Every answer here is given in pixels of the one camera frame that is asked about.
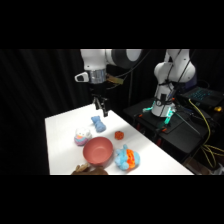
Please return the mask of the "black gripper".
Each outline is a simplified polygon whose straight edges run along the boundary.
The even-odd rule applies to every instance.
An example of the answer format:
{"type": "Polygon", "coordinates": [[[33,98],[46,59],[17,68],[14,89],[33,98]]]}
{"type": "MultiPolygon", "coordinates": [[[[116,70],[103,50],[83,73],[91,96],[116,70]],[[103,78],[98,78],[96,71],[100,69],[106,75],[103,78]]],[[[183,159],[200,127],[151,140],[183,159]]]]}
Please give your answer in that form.
{"type": "Polygon", "coordinates": [[[95,104],[96,110],[99,110],[102,107],[104,117],[108,116],[108,99],[106,99],[106,91],[106,83],[90,85],[90,92],[94,98],[93,103],[95,104]]]}

